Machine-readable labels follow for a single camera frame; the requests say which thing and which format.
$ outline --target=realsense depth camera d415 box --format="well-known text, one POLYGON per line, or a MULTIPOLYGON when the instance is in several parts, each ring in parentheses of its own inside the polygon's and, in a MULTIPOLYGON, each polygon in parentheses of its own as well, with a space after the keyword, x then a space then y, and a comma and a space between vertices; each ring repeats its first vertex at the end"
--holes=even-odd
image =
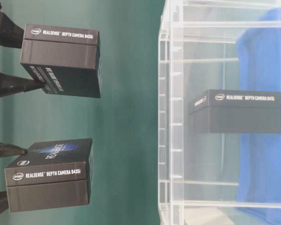
POLYGON ((27 24, 21 64, 47 94, 101 96, 100 37, 97 30, 27 24))
POLYGON ((281 93, 208 90, 190 105, 192 133, 281 133, 281 93))
POLYGON ((91 139, 33 144, 5 169, 10 212, 89 204, 91 139))

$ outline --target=black box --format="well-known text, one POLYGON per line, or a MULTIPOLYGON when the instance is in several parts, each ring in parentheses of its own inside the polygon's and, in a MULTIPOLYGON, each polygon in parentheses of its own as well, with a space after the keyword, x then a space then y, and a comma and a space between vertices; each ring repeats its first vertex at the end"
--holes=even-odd
POLYGON ((89 204, 91 139, 33 144, 5 168, 10 212, 89 204))
POLYGON ((27 24, 21 64, 47 94, 99 98, 102 86, 97 30, 27 24))
POLYGON ((281 93, 208 90, 190 105, 192 133, 281 133, 281 93))

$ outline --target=transparent container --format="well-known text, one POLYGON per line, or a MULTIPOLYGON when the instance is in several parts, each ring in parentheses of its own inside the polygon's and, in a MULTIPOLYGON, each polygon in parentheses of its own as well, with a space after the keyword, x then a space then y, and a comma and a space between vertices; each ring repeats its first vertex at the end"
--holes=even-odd
POLYGON ((281 0, 166 0, 158 64, 161 223, 281 225, 281 133, 190 123, 210 89, 281 93, 281 0))

